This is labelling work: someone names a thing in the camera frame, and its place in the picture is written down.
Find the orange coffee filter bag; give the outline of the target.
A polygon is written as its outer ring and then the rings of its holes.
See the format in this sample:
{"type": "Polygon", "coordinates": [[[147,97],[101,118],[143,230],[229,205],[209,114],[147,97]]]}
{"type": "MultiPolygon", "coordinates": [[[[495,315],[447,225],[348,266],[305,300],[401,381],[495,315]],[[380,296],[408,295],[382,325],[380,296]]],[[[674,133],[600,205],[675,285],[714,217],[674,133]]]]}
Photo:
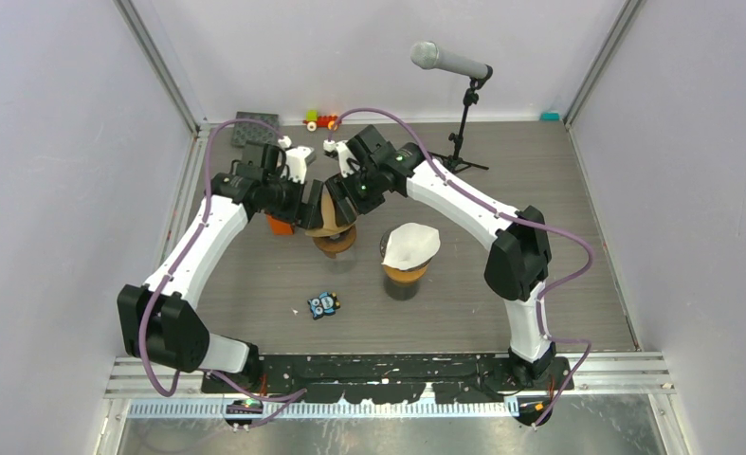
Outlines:
{"type": "Polygon", "coordinates": [[[296,233],[296,226],[290,222],[280,220],[271,214],[266,215],[266,220],[274,235],[291,236],[296,233]]]}

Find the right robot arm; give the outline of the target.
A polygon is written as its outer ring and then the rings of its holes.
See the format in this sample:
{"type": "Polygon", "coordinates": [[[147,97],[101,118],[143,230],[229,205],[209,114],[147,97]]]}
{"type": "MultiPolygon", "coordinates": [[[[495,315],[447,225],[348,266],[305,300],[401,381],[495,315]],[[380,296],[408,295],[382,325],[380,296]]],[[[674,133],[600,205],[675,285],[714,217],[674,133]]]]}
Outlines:
{"type": "Polygon", "coordinates": [[[538,227],[542,213],[488,197],[424,154],[417,143],[395,148],[373,126],[348,140],[327,139],[323,151],[339,164],[329,189],[341,207],[366,214],[383,204],[385,193],[398,192],[443,214],[487,250],[483,276],[504,301],[513,379],[529,390],[544,382],[556,349],[540,329],[545,320],[540,293],[551,261],[548,236],[538,227]]]}

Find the dark glass carafe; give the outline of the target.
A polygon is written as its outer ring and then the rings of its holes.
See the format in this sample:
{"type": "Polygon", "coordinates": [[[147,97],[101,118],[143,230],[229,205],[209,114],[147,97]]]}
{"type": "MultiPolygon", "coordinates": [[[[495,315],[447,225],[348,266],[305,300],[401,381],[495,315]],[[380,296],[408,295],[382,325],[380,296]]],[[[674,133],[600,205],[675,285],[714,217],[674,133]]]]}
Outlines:
{"type": "Polygon", "coordinates": [[[419,292],[420,282],[396,282],[386,279],[384,280],[384,289],[393,300],[411,300],[419,292]]]}

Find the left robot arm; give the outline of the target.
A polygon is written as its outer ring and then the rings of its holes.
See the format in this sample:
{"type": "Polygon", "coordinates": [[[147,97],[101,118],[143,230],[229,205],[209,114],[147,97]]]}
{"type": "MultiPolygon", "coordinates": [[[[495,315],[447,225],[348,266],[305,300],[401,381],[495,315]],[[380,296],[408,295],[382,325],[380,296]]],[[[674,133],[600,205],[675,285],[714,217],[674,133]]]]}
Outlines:
{"type": "Polygon", "coordinates": [[[262,377],[255,345],[211,332],[196,307],[215,266],[253,216],[266,212],[298,222],[313,148],[288,139],[260,156],[236,159],[209,178],[195,218],[171,255],[140,285],[125,285],[117,306],[125,349],[146,368],[184,373],[216,370],[236,391],[253,391],[262,377]]]}

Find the brown paper coffee filter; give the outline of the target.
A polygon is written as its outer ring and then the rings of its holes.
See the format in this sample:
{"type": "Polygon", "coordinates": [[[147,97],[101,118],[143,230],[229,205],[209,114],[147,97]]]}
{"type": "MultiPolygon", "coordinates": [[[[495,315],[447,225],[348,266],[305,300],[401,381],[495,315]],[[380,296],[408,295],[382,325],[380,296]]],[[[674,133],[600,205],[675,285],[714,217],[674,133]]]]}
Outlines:
{"type": "Polygon", "coordinates": [[[320,215],[322,226],[306,229],[304,234],[308,237],[331,237],[341,234],[351,228],[355,223],[341,224],[337,220],[336,208],[327,190],[323,190],[320,200],[320,215]]]}

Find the white paper coffee filter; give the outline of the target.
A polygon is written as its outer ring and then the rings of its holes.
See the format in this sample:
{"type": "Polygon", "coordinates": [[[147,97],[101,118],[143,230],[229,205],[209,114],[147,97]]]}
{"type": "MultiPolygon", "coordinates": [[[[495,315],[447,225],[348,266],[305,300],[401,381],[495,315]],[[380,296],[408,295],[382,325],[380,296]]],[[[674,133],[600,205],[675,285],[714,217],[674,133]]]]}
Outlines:
{"type": "Polygon", "coordinates": [[[383,236],[382,264],[402,271],[419,268],[429,262],[440,247],[440,232],[437,228],[405,223],[383,236]]]}

